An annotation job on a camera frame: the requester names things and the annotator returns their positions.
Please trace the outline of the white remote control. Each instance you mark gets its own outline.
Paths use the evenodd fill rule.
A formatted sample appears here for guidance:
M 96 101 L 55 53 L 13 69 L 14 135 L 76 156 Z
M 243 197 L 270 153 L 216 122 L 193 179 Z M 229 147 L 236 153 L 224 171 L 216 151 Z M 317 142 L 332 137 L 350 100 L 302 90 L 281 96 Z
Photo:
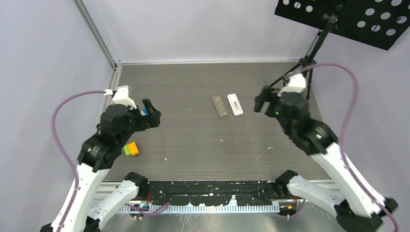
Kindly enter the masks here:
M 227 95 L 227 99 L 228 99 L 228 102 L 229 102 L 230 107 L 231 107 L 231 109 L 232 109 L 233 115 L 234 115 L 234 116 L 243 115 L 244 111 L 243 111 L 243 109 L 242 109 L 242 107 L 241 107 L 241 104 L 240 104 L 240 102 L 239 102 L 239 100 L 238 100 L 237 95 L 236 95 L 235 93 L 228 94 L 228 95 Z

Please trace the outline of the translucent beige remote cover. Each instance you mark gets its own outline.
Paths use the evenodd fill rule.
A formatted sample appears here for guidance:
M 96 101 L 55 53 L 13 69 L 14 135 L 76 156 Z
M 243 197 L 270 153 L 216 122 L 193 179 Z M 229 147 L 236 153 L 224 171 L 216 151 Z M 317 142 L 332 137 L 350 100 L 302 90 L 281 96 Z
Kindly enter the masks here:
M 219 117 L 226 117 L 228 115 L 227 108 L 223 102 L 221 95 L 213 96 L 212 101 L 217 110 Z

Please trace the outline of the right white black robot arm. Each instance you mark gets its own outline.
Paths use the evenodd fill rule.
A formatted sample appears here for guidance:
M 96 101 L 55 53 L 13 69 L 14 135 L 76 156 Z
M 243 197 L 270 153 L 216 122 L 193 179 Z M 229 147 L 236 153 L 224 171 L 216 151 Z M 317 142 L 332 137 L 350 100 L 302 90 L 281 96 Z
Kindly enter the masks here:
M 275 118 L 288 138 L 316 161 L 339 188 L 331 191 L 287 170 L 276 180 L 276 192 L 282 198 L 291 195 L 306 199 L 336 218 L 339 226 L 348 232 L 374 232 L 383 223 L 382 218 L 398 207 L 392 198 L 385 198 L 373 188 L 363 190 L 367 182 L 340 152 L 337 136 L 324 122 L 315 120 L 309 112 L 309 102 L 300 92 L 281 92 L 263 87 L 255 98 L 254 111 L 265 112 Z

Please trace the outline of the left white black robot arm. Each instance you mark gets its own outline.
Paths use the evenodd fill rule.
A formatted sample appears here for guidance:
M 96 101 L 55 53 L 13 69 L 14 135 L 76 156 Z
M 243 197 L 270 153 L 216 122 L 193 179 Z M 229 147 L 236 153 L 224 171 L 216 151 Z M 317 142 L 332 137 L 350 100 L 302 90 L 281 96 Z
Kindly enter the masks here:
M 102 113 L 97 132 L 82 144 L 78 180 L 73 182 L 66 201 L 55 220 L 41 227 L 42 232 L 99 232 L 108 220 L 133 198 L 143 200 L 149 192 L 146 177 L 130 172 L 120 185 L 96 207 L 92 207 L 97 190 L 130 137 L 139 131 L 160 125 L 160 111 L 150 99 L 143 99 L 147 111 L 115 103 Z

